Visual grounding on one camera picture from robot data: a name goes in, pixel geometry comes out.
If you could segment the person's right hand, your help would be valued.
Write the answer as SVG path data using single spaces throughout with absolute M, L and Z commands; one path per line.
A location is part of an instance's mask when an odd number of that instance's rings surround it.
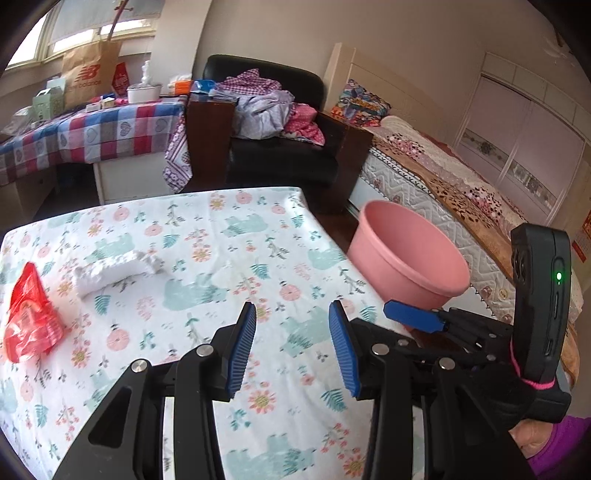
M 537 455 L 548 444 L 557 424 L 531 419 L 520 421 L 509 433 L 526 458 Z

